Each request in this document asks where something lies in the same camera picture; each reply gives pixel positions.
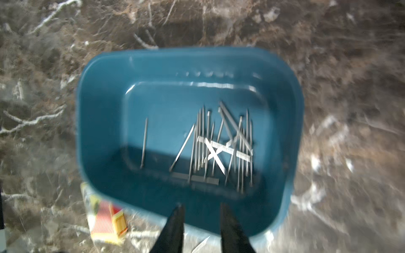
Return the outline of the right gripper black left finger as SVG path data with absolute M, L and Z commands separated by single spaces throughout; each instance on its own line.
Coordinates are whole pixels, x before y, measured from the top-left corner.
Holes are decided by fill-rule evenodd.
M 162 229 L 150 253 L 182 253 L 185 209 L 177 205 Z

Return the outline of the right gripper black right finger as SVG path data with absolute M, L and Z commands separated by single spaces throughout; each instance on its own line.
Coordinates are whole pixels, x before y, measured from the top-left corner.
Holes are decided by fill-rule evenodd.
M 220 235 L 222 253 L 255 253 L 241 224 L 225 203 L 220 206 Z

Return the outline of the playing card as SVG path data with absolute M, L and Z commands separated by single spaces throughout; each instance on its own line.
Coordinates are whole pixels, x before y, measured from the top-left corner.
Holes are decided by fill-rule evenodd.
M 80 185 L 91 239 L 122 245 L 128 231 L 123 209 L 99 196 L 88 183 Z

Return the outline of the teal plastic storage box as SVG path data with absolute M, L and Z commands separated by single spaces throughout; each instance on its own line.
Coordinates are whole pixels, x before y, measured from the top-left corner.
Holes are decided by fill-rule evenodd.
M 77 90 L 77 159 L 97 193 L 151 221 L 185 208 L 220 238 L 228 204 L 254 244 L 288 214 L 304 98 L 293 70 L 252 47 L 103 53 Z

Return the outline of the nails heap inside box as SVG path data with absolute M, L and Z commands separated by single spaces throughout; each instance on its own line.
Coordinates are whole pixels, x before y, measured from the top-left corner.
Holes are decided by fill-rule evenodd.
M 218 186 L 223 175 L 224 186 L 234 185 L 243 195 L 247 186 L 253 186 L 254 177 L 254 141 L 253 122 L 250 112 L 239 116 L 236 123 L 224 103 L 218 108 L 219 129 L 215 129 L 212 111 L 201 108 L 196 116 L 185 141 L 169 167 L 173 178 L 188 183 L 199 182 Z M 180 156 L 191 144 L 191 155 L 187 173 L 175 172 Z

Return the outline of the steel nail in box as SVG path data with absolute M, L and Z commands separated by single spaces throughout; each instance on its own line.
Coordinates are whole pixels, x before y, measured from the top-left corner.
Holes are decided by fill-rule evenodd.
M 143 143 L 142 143 L 142 157 L 141 157 L 140 169 L 144 168 L 144 160 L 145 160 L 145 155 L 146 155 L 147 132 L 148 132 L 148 118 L 146 118 L 145 125 L 144 125 L 144 134 L 143 134 Z

